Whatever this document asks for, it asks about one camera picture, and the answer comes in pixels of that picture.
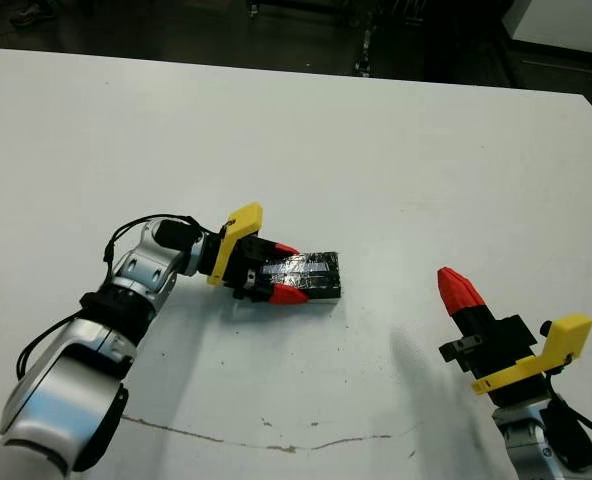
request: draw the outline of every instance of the black cable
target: black cable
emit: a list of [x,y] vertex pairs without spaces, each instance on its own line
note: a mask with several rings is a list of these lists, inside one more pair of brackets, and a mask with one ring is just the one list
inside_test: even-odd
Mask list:
[[72,315],[70,315],[67,318],[62,319],[60,322],[55,323],[54,325],[49,327],[47,330],[45,330],[43,333],[41,333],[39,336],[37,336],[30,343],[28,343],[27,346],[25,348],[23,348],[23,350],[21,350],[20,355],[18,355],[18,360],[16,360],[16,377],[18,378],[18,380],[20,380],[21,378],[23,378],[25,376],[25,371],[27,369],[27,360],[29,359],[29,355],[32,353],[34,348],[36,348],[36,346],[40,342],[42,342],[47,335],[49,335],[50,333],[52,333],[55,330],[58,330],[63,325],[68,324],[69,322],[74,320],[76,318],[76,316],[79,314],[80,314],[80,311],[73,313]]
[[[128,222],[125,225],[118,227],[116,231],[112,234],[111,238],[109,239],[109,242],[107,242],[107,245],[105,246],[105,251],[103,253],[103,262],[107,264],[107,273],[105,275],[105,279],[103,280],[103,285],[108,283],[112,276],[114,262],[114,246],[116,242],[136,225],[140,225],[141,223],[148,222],[155,218],[172,218],[175,220],[181,220],[189,225],[198,227],[203,233],[209,233],[211,235],[214,235],[214,232],[204,228],[200,223],[198,223],[196,220],[194,220],[193,217],[189,215],[171,215],[167,213],[162,213],[156,215],[147,215],[145,217],[132,220],[131,222]],[[27,346],[21,350],[20,354],[18,355],[18,359],[16,360],[16,377],[18,378],[18,380],[25,376],[25,372],[27,370],[27,361],[29,360],[29,356],[31,355],[34,348],[36,348],[36,346],[40,342],[42,342],[45,339],[45,337],[47,337],[50,333],[54,332],[55,330],[58,330],[62,326],[74,320],[78,315],[80,315],[81,312],[82,310],[73,313],[69,317],[62,319],[60,322],[55,323],[47,330],[45,330],[43,333],[41,333],[39,336],[37,336],[30,343],[28,343]]]
[[554,391],[554,387],[552,386],[552,374],[551,373],[547,373],[545,375],[545,382],[547,383],[547,390],[549,390],[549,394],[552,397],[552,401],[558,402],[560,405],[562,405],[564,408],[566,408],[576,418],[576,420],[578,420],[580,423],[582,423],[587,428],[592,430],[592,421],[590,419],[588,419],[587,417],[585,417],[584,415],[582,415],[581,413],[574,410],[572,407],[570,407],[567,404],[567,402],[565,402],[562,398],[560,398],[560,396]]

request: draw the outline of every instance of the white table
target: white table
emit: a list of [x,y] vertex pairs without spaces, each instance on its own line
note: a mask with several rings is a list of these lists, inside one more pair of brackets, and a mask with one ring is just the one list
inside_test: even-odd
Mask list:
[[[181,281],[127,380],[147,425],[121,422],[87,477],[515,478],[491,402],[438,353],[459,332],[436,270],[534,332],[592,316],[575,95],[0,51],[0,411],[19,350],[99,284],[114,227],[217,228],[252,200],[266,238],[340,252],[342,301]],[[592,334],[557,387],[592,418]]]

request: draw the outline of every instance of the yellow gripper bracket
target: yellow gripper bracket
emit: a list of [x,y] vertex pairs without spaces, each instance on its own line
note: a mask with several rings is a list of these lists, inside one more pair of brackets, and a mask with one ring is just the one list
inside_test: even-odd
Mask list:
[[225,224],[225,234],[221,239],[220,249],[216,256],[216,263],[214,263],[212,274],[207,277],[207,283],[218,285],[221,282],[236,242],[247,235],[258,232],[262,224],[263,208],[256,202],[236,210],[229,216]]
[[568,364],[580,357],[592,328],[592,319],[574,314],[552,323],[543,353],[516,361],[516,365],[479,378],[472,384],[474,391],[482,395],[525,378]]

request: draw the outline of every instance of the red fingertip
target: red fingertip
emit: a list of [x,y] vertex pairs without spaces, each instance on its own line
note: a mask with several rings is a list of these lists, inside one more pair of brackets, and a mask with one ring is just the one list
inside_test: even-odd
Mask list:
[[463,308],[485,305],[472,283],[449,267],[438,270],[438,290],[450,316]]

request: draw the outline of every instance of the crack on table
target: crack on table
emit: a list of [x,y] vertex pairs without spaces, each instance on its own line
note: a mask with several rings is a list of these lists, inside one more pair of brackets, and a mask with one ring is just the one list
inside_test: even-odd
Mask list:
[[203,435],[201,433],[196,433],[196,432],[191,432],[189,430],[181,430],[179,428],[174,428],[174,427],[169,427],[167,425],[160,425],[158,423],[152,423],[149,422],[145,419],[142,418],[135,418],[135,417],[130,417],[129,415],[121,415],[121,418],[123,420],[126,420],[128,422],[132,422],[132,423],[136,423],[138,425],[143,425],[145,427],[149,427],[149,428],[155,428],[157,430],[163,430],[165,432],[170,432],[170,433],[177,433],[179,435],[185,435],[188,437],[193,437],[193,438],[197,438],[199,440],[205,440],[208,442],[212,442],[212,443],[220,443],[223,445],[232,445],[235,447],[244,447],[244,448],[254,448],[254,449],[263,449],[263,450],[273,450],[276,452],[282,452],[282,453],[296,453],[298,450],[303,450],[303,451],[317,451],[317,450],[322,450],[324,448],[328,448],[328,447],[333,447],[336,445],[342,445],[345,443],[352,443],[352,442],[364,442],[364,441],[368,441],[368,440],[387,440],[387,439],[391,439],[391,438],[400,438],[400,437],[404,437],[405,435],[411,433],[412,431],[416,430],[416,428],[418,428],[423,422],[419,422],[416,425],[413,425],[412,427],[410,427],[409,429],[405,430],[402,433],[399,433],[398,435],[389,435],[389,434],[382,434],[382,435],[365,435],[362,437],[348,437],[348,438],[340,438],[338,440],[334,440],[331,442],[327,442],[327,443],[323,443],[322,445],[318,445],[315,447],[299,447],[296,445],[289,445],[287,447],[283,447],[280,445],[252,445],[249,443],[245,443],[245,442],[235,442],[235,441],[230,441],[230,440],[225,440],[222,438],[215,438],[215,437],[211,437],[209,435]]

